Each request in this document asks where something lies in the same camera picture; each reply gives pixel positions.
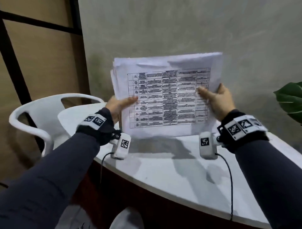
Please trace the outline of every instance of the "gray concrete wall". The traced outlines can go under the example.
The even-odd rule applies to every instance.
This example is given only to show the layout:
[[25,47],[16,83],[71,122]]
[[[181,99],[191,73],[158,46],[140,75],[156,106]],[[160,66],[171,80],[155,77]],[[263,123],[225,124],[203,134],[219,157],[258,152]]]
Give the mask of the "gray concrete wall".
[[237,107],[301,147],[273,91],[302,81],[301,0],[79,0],[92,95],[113,94],[114,57],[222,51]]

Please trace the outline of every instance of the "table grid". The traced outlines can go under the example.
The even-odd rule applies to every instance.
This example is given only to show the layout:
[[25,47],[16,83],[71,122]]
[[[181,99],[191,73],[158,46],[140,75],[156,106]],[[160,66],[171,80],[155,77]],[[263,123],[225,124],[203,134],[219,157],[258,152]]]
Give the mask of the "table grid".
[[129,73],[130,128],[184,125],[207,120],[205,100],[196,88],[208,88],[211,68]]

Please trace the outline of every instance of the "white plastic chair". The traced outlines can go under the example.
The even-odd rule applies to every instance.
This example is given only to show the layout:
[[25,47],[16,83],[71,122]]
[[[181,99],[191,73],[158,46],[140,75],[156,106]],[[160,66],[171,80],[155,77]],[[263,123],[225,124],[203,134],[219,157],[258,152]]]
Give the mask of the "white plastic chair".
[[[58,114],[65,109],[61,99],[70,97],[89,98],[104,103],[98,97],[85,94],[68,93],[52,95],[18,107],[9,116],[9,123],[19,130],[42,138],[45,143],[42,156],[45,156],[70,138],[58,120]],[[30,115],[37,128],[18,121],[18,117],[24,112]]]

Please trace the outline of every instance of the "dark gray sleeve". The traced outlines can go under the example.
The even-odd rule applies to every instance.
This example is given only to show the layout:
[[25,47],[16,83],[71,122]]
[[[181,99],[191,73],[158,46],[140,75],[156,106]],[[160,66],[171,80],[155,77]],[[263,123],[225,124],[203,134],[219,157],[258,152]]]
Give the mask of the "dark gray sleeve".
[[302,170],[268,141],[239,147],[236,159],[272,228],[302,228]]
[[100,144],[74,134],[0,194],[0,228],[55,228]]

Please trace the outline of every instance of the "hand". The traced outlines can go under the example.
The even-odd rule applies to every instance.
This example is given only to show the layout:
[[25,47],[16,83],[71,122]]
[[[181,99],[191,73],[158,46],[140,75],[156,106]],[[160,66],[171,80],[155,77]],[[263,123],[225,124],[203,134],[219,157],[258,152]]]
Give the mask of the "hand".
[[197,90],[202,98],[209,100],[210,106],[220,122],[230,111],[236,109],[231,92],[222,83],[218,87],[217,94],[208,91],[202,86],[199,86]]
[[134,104],[137,100],[138,96],[131,96],[122,100],[117,100],[115,96],[112,96],[111,99],[109,99],[105,107],[110,110],[114,124],[118,122],[119,113],[131,104]]

